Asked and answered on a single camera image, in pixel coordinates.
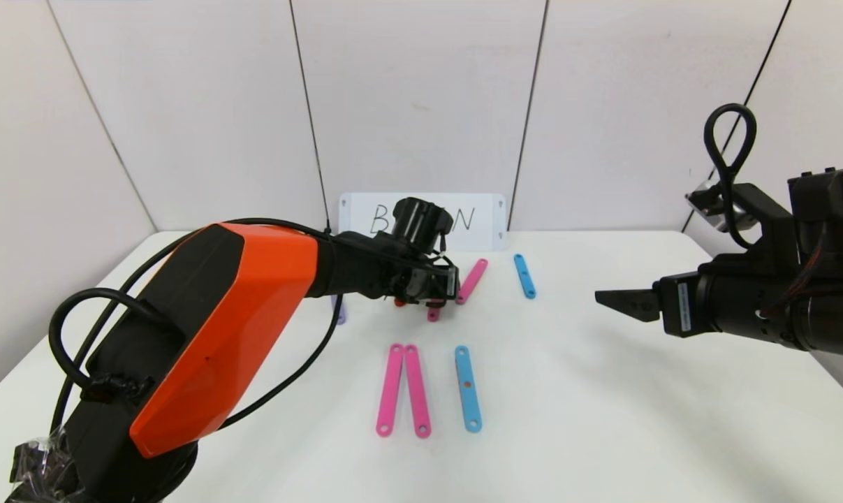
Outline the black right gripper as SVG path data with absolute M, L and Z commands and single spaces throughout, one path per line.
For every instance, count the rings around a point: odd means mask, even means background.
M 594 292 L 594 298 L 598 305 L 645 323 L 658 321 L 663 312 L 664 331 L 674 337 L 726 333 L 793 348 L 785 313 L 766 319 L 758 315 L 781 292 L 782 284 L 767 277 L 689 272 L 661 278 L 659 295 L 653 289 L 606 290 Z

